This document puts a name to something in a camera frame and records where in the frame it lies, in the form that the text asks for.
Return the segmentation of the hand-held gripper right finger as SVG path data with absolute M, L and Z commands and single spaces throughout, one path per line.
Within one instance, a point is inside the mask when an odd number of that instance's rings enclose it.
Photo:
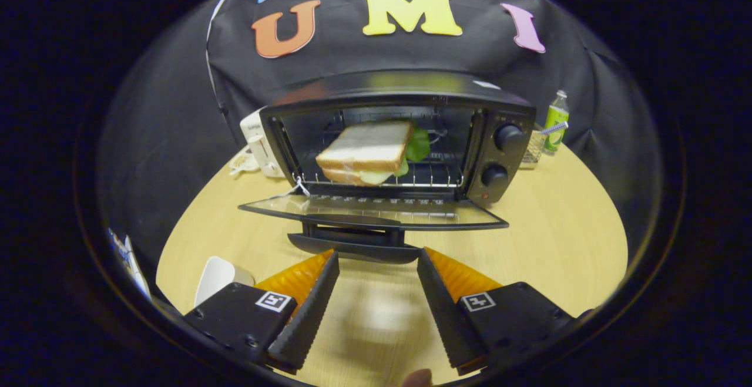
M 417 274 L 449 364 L 459 375 L 519 365 L 575 323 L 528 283 L 502 285 L 430 248 L 421 250 Z

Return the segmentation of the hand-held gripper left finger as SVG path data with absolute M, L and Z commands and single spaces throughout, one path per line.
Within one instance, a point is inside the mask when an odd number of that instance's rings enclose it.
M 255 365 L 300 370 L 340 274 L 323 251 L 255 286 L 231 282 L 185 315 L 190 327 Z

